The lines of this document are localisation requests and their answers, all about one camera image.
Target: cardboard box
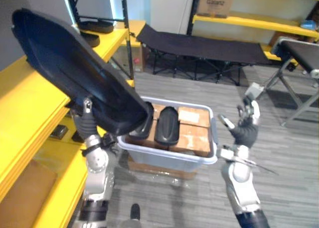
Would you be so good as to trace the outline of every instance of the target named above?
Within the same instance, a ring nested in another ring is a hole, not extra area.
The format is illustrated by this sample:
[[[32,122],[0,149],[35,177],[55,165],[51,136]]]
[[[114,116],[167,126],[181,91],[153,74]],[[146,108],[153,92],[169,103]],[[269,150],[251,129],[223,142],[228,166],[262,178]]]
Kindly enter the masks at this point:
[[[160,117],[160,112],[165,108],[165,106],[153,103],[152,106],[154,107],[154,120],[157,120]]]
[[[202,16],[227,17],[233,0],[199,0],[197,14]]]
[[[175,146],[168,148],[172,152],[192,151],[200,157],[207,157],[210,152],[208,129],[181,124],[179,127],[179,140]]]
[[[0,227],[32,227],[56,174],[31,160],[0,203]]]
[[[145,68],[145,55],[147,50],[141,45],[140,47],[131,47],[132,61],[134,72],[143,72]],[[129,59],[126,46],[120,46],[114,53],[115,60],[129,71]]]
[[[154,141],[155,136],[155,129],[156,129],[156,120],[153,120],[151,131],[149,137],[147,137],[145,140],[133,140],[130,137],[126,137],[125,141],[130,144],[144,146],[144,147],[151,147],[151,148],[157,148],[162,150],[168,150],[168,146],[163,146]]]
[[[273,35],[273,37],[271,38],[270,42],[269,42],[269,45],[270,46],[274,46],[277,39],[280,37],[280,36],[284,36],[284,37],[288,37],[288,38],[292,38],[292,39],[295,39],[295,40],[300,40],[302,38],[302,36],[300,35],[297,35],[297,34],[292,34],[292,33],[286,33],[286,32],[278,32],[276,31]]]
[[[128,166],[131,171],[145,172],[145,173],[151,173],[156,175],[165,175],[165,176],[183,178],[188,180],[193,179],[194,176],[197,174],[197,171],[183,172],[183,171],[168,169],[165,167],[156,167],[156,166],[151,166],[147,164],[136,163],[133,161],[133,159],[130,156],[128,158]]]
[[[178,119],[181,124],[210,127],[209,111],[191,107],[179,107]]]

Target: gray carpet floor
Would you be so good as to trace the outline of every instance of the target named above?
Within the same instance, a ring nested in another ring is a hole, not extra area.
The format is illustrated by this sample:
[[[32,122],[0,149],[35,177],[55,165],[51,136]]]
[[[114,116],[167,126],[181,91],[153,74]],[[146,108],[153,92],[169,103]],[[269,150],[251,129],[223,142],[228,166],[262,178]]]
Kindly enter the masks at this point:
[[[276,68],[247,66],[242,84],[236,87],[223,80],[192,81],[151,75],[150,69],[136,73],[140,95],[208,105],[214,115],[227,115],[236,121],[237,104],[252,82],[263,84]],[[316,92],[311,81],[300,71],[287,72],[296,91],[307,97]],[[296,105],[278,83],[259,99],[262,121],[259,137],[251,150],[251,159],[279,175],[255,168],[254,185],[272,228],[318,228],[319,183],[318,113],[306,112],[286,127],[280,123]],[[217,124],[219,145],[231,145],[229,132]],[[237,220],[230,207],[220,174],[223,161],[203,165],[192,180],[132,172],[127,169],[127,153],[116,168],[116,184],[107,215],[107,227],[116,228],[128,219],[133,203],[141,207],[144,228],[236,228]]]

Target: cardboard box on shelf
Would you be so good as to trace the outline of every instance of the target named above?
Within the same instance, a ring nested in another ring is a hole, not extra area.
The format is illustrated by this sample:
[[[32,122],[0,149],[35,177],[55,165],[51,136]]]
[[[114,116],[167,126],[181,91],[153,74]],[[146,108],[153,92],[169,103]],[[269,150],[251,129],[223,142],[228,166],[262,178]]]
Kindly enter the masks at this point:
[[[192,107],[179,107],[178,119],[181,124],[194,125],[199,127],[209,127],[209,111],[192,108]]]
[[[134,140],[134,139],[131,139],[130,137],[127,136],[125,138],[125,141],[127,143],[134,144],[134,145],[157,148],[157,149],[162,149],[162,150],[168,150],[168,146],[160,145],[159,143],[157,143],[154,140],[156,123],[157,123],[157,121],[153,120],[151,131],[150,131],[150,135],[145,140]]]
[[[164,105],[152,104],[154,108],[154,120],[157,120],[160,117],[160,112],[165,108]]]
[[[199,0],[197,14],[213,17],[227,17],[233,0]]]
[[[177,178],[188,179],[188,180],[193,179],[194,176],[197,174],[197,171],[183,172],[183,171],[168,169],[165,167],[156,167],[156,166],[151,166],[147,164],[136,163],[133,161],[133,159],[130,156],[128,158],[128,166],[131,171],[177,177]]]
[[[175,146],[169,146],[168,149],[172,152],[192,151],[197,156],[207,157],[210,152],[208,129],[181,124],[178,143]]]
[[[0,203],[0,226],[32,227],[56,176],[44,165],[31,160]]]

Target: black fabric cot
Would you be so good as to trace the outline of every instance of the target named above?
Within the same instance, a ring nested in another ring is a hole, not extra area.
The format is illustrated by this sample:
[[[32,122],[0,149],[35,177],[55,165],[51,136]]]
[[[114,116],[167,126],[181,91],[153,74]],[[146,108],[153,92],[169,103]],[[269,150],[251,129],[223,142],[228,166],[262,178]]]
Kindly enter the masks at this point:
[[[207,61],[217,70],[217,72],[214,73],[217,76],[225,72],[225,68],[229,67],[232,63],[245,65],[270,63],[258,43],[226,41],[169,32],[158,32],[147,24],[137,36],[137,39],[146,44],[151,51],[155,53],[155,59],[165,54],[173,54],[176,56],[173,76],[175,76],[177,71],[177,59],[181,56]],[[216,67],[209,62],[210,60],[223,61],[226,66],[222,68]],[[158,73],[158,71],[155,71],[155,66],[153,67],[153,73]]]

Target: white plastic bin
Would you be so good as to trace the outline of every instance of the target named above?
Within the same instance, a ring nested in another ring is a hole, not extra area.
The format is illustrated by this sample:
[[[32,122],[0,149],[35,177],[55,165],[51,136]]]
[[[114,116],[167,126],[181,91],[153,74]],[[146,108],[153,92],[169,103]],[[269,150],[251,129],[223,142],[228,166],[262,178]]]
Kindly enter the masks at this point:
[[[218,144],[216,120],[210,107],[185,102],[176,102],[151,97],[142,97],[144,101],[165,106],[193,107],[209,111],[210,128],[208,131],[208,140],[210,142],[210,153],[208,157],[198,157],[178,152],[160,150],[156,148],[133,145],[125,142],[125,135],[118,137],[118,145],[120,148],[127,150],[136,163],[148,164],[152,166],[165,167],[169,169],[192,172],[201,164],[214,164],[217,161],[216,150]]]

